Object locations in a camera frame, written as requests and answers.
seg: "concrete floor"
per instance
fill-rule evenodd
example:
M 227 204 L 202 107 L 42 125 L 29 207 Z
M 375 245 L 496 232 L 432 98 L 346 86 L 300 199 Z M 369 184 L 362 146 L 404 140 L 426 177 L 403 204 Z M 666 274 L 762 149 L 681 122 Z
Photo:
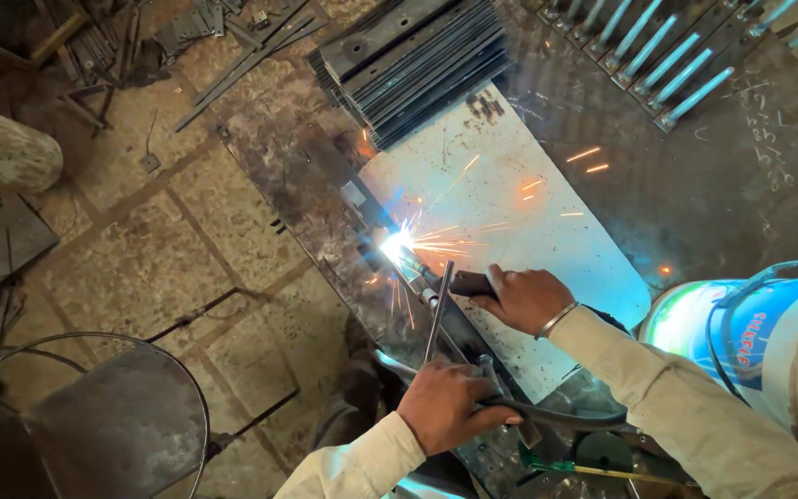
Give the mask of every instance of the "concrete floor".
M 321 7 L 332 19 L 327 29 L 337 30 L 374 3 L 318 0 L 308 8 Z M 251 2 L 243 16 L 267 4 Z M 144 8 L 143 31 L 151 35 L 157 22 L 191 5 L 153 1 Z M 785 19 L 798 19 L 797 12 Z M 113 127 L 94 140 L 85 125 L 61 113 L 25 120 L 48 131 L 64 149 L 61 182 L 37 197 L 61 244 L 26 273 L 28 312 L 6 343 L 65 331 L 149 338 L 178 317 L 226 297 L 157 342 L 193 371 L 205 391 L 212 431 L 245 430 L 208 465 L 200 490 L 207 496 L 272 496 L 305 457 L 347 359 L 346 306 L 293 236 L 276 234 L 271 222 L 277 215 L 214 131 L 255 101 L 294 95 L 282 90 L 298 71 L 308 71 L 302 56 L 326 34 L 305 38 L 260 64 L 178 134 L 171 127 L 191 108 L 197 89 L 241 51 L 232 37 L 194 45 L 178 61 L 183 70 L 168 81 L 117 92 L 107 114 Z M 323 102 L 321 96 L 312 101 Z M 139 158 L 150 128 L 149 150 L 162 166 L 146 174 Z M 82 339 L 50 346 L 89 368 L 124 348 Z M 6 402 L 16 408 L 75 377 L 36 357 L 16 358 L 0 369 L 8 385 Z M 188 486 L 182 482 L 163 496 L 185 497 Z

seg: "long sleeve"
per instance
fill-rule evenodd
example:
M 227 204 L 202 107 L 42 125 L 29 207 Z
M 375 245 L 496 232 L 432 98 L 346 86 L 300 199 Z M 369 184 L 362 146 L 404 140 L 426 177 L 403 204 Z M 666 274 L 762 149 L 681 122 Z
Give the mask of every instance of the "long sleeve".
M 307 456 L 277 499 L 377 499 L 427 457 L 402 417 L 390 413 L 353 443 Z
M 550 341 L 604 381 L 627 419 L 712 497 L 798 497 L 798 443 L 694 364 L 577 307 Z

